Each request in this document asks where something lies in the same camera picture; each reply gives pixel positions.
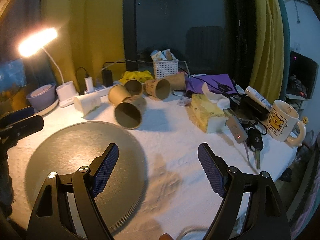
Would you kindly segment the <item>operator hand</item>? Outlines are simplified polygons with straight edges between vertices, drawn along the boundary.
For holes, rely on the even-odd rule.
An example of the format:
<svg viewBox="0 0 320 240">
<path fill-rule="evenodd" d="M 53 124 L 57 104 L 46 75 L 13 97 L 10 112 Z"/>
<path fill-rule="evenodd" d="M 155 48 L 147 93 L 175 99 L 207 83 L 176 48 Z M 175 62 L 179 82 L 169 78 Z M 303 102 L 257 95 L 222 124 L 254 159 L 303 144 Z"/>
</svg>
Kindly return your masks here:
<svg viewBox="0 0 320 240">
<path fill-rule="evenodd" d="M 159 237 L 159 240 L 173 240 L 173 238 L 168 233 L 164 233 Z"/>
</svg>

